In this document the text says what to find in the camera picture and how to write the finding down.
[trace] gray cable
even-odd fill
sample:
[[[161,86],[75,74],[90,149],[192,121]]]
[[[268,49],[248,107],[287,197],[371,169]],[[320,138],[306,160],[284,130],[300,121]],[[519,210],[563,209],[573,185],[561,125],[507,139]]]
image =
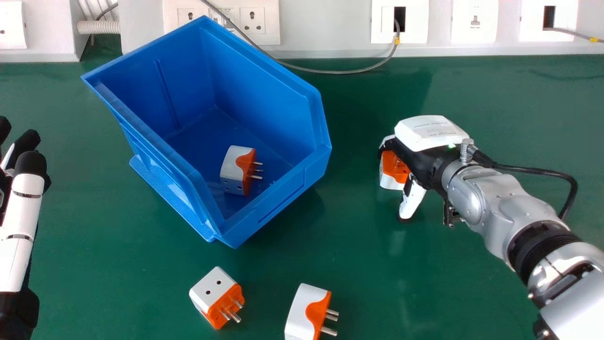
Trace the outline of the gray cable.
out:
[[[552,28],[544,28],[543,30],[544,31],[554,31],[554,32],[560,32],[560,33],[566,33],[566,34],[570,34],[572,36],[575,36],[577,38],[589,40],[591,42],[604,42],[604,39],[598,39],[596,37],[586,36],[585,34],[581,34],[581,33],[575,32],[575,31],[571,31],[571,30],[567,30],[566,28],[552,27]]]
[[[112,11],[115,7],[117,7],[117,5],[119,4],[119,2],[114,3],[113,5],[107,7],[106,9],[104,9],[101,13],[99,13],[97,15],[97,18],[94,19],[94,21],[99,21],[105,14],[109,13],[110,11]],[[90,46],[94,46],[94,34],[90,34]]]
[[[383,64],[386,64],[388,61],[390,61],[390,59],[392,59],[392,57],[394,56],[394,52],[396,51],[396,48],[399,46],[400,26],[399,26],[399,23],[396,20],[394,20],[394,24],[396,26],[396,37],[394,38],[394,46],[392,47],[390,54],[384,60],[382,60],[372,66],[369,66],[369,67],[359,68],[357,70],[349,70],[349,71],[316,70],[314,68],[300,67],[300,66],[292,65],[290,63],[283,62],[283,61],[280,61],[280,60],[274,58],[273,56],[268,54],[265,50],[263,50],[260,46],[258,46],[255,42],[253,42],[252,39],[250,39],[239,27],[237,27],[237,25],[235,25],[235,23],[233,23],[233,21],[231,21],[231,19],[229,19],[229,17],[227,17],[218,8],[216,8],[216,6],[214,6],[208,0],[200,0],[200,1],[203,2],[204,4],[206,4],[213,11],[218,13],[218,15],[220,15],[222,17],[222,19],[229,22],[235,28],[235,30],[237,32],[239,32],[239,34],[241,34],[241,36],[244,37],[245,40],[247,40],[253,47],[256,47],[258,49],[258,51],[264,53],[267,57],[271,58],[272,60],[280,63],[281,65],[283,65],[285,67],[293,68],[293,69],[299,70],[299,71],[318,73],[318,74],[358,74],[358,73],[363,73],[363,72],[374,70],[374,69],[382,66]]]

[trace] metal bracket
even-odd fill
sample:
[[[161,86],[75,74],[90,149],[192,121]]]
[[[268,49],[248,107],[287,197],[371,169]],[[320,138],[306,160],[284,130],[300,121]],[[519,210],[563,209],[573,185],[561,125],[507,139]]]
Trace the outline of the metal bracket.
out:
[[[464,222],[463,217],[449,204],[448,200],[444,200],[443,206],[443,224],[449,228],[455,227],[455,223]]]

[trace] blue container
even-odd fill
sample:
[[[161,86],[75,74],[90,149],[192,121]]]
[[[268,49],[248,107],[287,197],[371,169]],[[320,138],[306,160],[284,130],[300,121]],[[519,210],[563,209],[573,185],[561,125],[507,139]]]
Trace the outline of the blue container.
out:
[[[118,120],[131,167],[206,241],[239,247],[325,173],[319,92],[207,17],[82,79]],[[247,197],[220,187],[231,145],[264,163]]]

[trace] outlet hole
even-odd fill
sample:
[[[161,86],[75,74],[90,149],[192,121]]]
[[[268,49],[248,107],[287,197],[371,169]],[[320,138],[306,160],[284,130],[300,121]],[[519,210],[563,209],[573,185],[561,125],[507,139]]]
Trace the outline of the outlet hole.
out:
[[[555,16],[556,16],[556,6],[544,6],[543,28],[553,28]]]
[[[474,20],[470,21],[470,25],[472,26],[480,26],[480,21],[478,21],[478,16],[474,16]]]
[[[400,31],[405,31],[405,17],[406,17],[407,8],[406,7],[395,7],[394,8],[394,20],[399,23]],[[396,25],[393,24],[392,32],[396,32]]]

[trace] metal prong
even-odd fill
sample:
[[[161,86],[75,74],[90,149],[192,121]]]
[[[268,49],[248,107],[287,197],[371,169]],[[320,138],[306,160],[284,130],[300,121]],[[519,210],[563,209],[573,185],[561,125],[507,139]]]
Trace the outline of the metal prong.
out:
[[[229,316],[227,314],[225,314],[225,312],[220,311],[220,314],[222,314],[222,316],[224,316],[224,318],[229,321],[231,318],[229,318]]]
[[[237,305],[237,307],[239,307],[239,309],[243,308],[243,305],[237,299],[231,299],[231,300],[233,300],[233,302]]]
[[[234,311],[229,310],[227,313],[228,313],[228,314],[231,316],[231,318],[232,318],[233,320],[235,320],[235,322],[236,322],[236,323],[240,323],[240,322],[241,322],[241,318],[240,318],[240,317],[239,317],[239,315],[237,315],[237,313],[235,313]]]
[[[338,336],[338,332],[336,330],[333,330],[331,328],[328,327],[321,327],[321,332],[331,335],[331,336]]]

